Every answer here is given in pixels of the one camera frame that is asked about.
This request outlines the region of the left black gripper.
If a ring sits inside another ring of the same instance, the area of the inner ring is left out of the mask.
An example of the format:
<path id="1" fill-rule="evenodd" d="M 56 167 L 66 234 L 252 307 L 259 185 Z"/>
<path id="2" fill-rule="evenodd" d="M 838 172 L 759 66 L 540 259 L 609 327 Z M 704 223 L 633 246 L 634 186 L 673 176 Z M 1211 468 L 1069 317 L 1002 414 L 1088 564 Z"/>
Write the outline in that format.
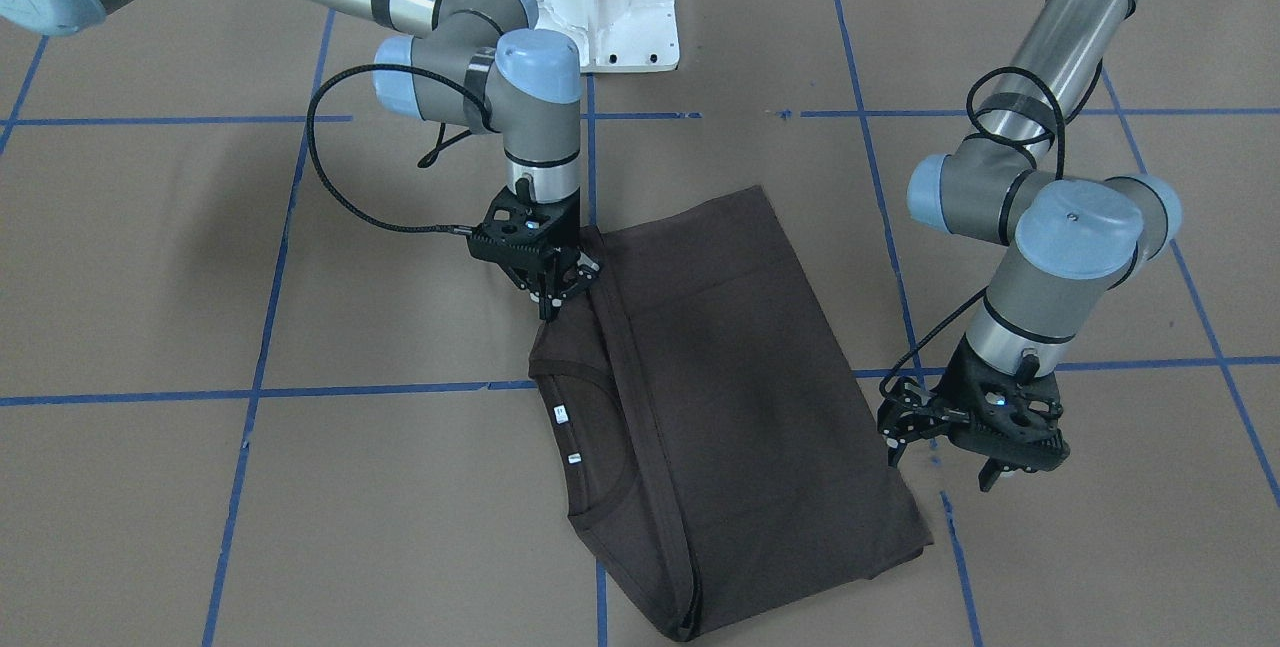
<path id="1" fill-rule="evenodd" d="M 887 464 L 897 468 L 908 443 L 973 427 L 977 424 L 977 415 L 954 406 L 913 378 L 900 377 L 884 393 L 876 420 L 888 447 Z"/>

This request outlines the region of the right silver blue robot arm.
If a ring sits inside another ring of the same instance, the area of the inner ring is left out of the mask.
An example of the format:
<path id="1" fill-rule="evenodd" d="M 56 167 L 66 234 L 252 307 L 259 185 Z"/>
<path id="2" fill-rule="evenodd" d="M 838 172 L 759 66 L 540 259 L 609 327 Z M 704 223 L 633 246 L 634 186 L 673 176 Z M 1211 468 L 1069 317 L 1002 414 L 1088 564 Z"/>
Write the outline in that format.
<path id="1" fill-rule="evenodd" d="M 3 0 L 3 17 L 44 36 L 101 24 L 134 0 Z M 456 126 L 460 137 L 498 135 L 506 186 L 476 225 L 448 225 L 472 258 L 499 266 L 553 322 L 599 278 L 580 242 L 579 156 L 582 85 L 575 42 L 538 24 L 536 0 L 305 0 L 390 31 L 375 60 L 326 79 L 305 119 L 340 82 L 372 77 L 389 111 Z"/>

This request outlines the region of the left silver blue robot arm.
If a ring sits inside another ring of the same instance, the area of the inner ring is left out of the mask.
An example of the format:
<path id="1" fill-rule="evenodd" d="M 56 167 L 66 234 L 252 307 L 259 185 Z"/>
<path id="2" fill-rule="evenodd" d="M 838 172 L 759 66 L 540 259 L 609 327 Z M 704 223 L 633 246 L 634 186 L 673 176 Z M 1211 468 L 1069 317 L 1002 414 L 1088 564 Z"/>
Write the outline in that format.
<path id="1" fill-rule="evenodd" d="M 1153 176 L 1066 173 L 1068 123 L 1139 0 L 1044 0 L 1009 65 L 969 90 L 970 131 L 923 159 L 911 217 L 1004 247 L 940 382 L 899 366 L 879 383 L 876 422 L 896 466 L 910 443 L 945 437 L 986 457 L 980 488 L 1012 471 L 1052 471 L 1069 456 L 1055 375 L 1101 297 L 1165 252 L 1183 223 L 1175 190 Z"/>

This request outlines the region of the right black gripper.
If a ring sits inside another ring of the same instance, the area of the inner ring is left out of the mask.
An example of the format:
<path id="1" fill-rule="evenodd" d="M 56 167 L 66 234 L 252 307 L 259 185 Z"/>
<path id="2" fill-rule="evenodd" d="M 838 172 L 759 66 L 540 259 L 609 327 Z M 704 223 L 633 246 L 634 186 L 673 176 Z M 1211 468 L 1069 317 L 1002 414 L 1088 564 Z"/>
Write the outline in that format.
<path id="1" fill-rule="evenodd" d="M 553 322 L 561 302 L 589 290 L 603 272 L 603 264 L 585 251 L 579 227 L 544 231 L 529 240 L 512 238 L 506 250 L 506 272 L 518 290 L 534 295 L 543 322 Z"/>

